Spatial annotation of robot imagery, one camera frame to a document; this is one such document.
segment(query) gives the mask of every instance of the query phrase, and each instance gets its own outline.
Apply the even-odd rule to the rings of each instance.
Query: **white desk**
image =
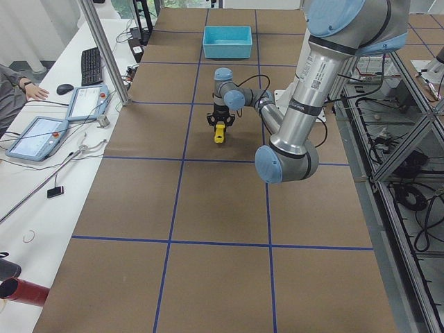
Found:
[[[125,30],[127,24],[127,19],[102,20],[110,47],[114,48],[114,57],[121,74],[125,74],[128,65],[135,65],[128,43],[115,42],[115,37]],[[84,49],[92,47],[95,47],[94,40],[87,24],[83,24],[41,83],[41,86],[50,92],[49,101],[61,103],[70,101],[71,92],[58,96],[56,88],[62,83],[71,83],[74,87],[80,86],[80,55]],[[110,92],[114,91],[106,68],[103,69],[103,77]],[[12,123],[10,131],[21,133],[37,115],[61,119],[66,115],[67,109],[64,107],[38,102],[32,104],[37,106],[26,106]],[[116,110],[118,105],[119,98],[115,94],[106,112],[111,123],[107,128],[97,128],[96,122],[81,126],[53,157],[43,162],[12,159],[6,157],[4,151],[0,152],[0,156],[11,162],[37,168],[61,163],[70,152],[78,149],[78,142],[84,133],[87,133],[87,137],[83,143],[88,146],[95,146],[101,140],[110,138],[119,116]],[[76,128],[70,129],[67,135],[73,133]],[[10,142],[1,142],[0,145],[8,148]],[[100,155],[103,149],[104,145],[100,150],[87,155]],[[46,287],[52,285],[100,162],[101,158],[96,157],[69,163],[57,178],[58,185],[65,187],[65,194],[52,199],[46,198],[47,189],[54,186],[52,179],[0,225],[0,251],[9,252],[10,256],[7,259],[22,267],[19,278]],[[6,214],[54,169],[32,171],[0,162],[0,216]],[[0,313],[0,332],[32,332],[41,311],[40,307],[7,302]]]

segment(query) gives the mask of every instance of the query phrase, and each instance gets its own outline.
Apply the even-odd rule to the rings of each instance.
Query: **blue joint cap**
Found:
[[[229,81],[233,79],[233,72],[229,68],[221,67],[214,72],[215,81]]]
[[[318,0],[308,10],[308,30],[313,36],[328,37],[348,26],[361,12],[366,0]]]
[[[259,147],[255,155],[255,166],[259,177],[268,184],[282,182],[282,167],[278,156],[268,146]]]
[[[393,52],[401,49],[406,42],[407,33],[403,33],[389,40],[358,49],[356,56],[376,56],[378,54]]]
[[[223,102],[230,110],[240,110],[245,106],[245,96],[237,90],[230,90],[223,97]]]

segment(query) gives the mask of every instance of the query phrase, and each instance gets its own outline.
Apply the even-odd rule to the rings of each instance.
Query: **small black device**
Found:
[[[74,89],[73,85],[70,85],[69,83],[64,83],[62,85],[59,85],[57,87],[57,95],[65,95],[66,93],[72,91],[72,89]]]
[[[46,193],[46,196],[48,197],[48,199],[50,199],[54,198],[55,196],[61,196],[62,194],[64,194],[63,186],[57,186],[53,189],[49,189]]]
[[[103,82],[102,60],[98,47],[84,50],[82,52],[82,86],[96,85]]]
[[[144,54],[144,49],[142,48],[140,41],[137,38],[130,38],[128,40],[128,45],[130,46],[131,53],[136,60],[136,63],[139,63]]]

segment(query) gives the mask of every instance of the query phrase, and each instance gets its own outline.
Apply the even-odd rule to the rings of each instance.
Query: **person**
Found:
[[[0,65],[0,137],[29,99],[44,100],[48,92],[29,78]]]

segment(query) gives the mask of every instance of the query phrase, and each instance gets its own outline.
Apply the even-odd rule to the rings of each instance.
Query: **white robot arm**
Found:
[[[279,183],[310,177],[318,167],[318,153],[307,138],[343,63],[404,46],[409,8],[410,0],[313,0],[307,16],[311,51],[285,115],[270,94],[237,87],[232,72],[220,68],[214,75],[209,123],[223,119],[228,110],[254,107],[272,134],[268,146],[260,147],[255,156],[262,180]]]

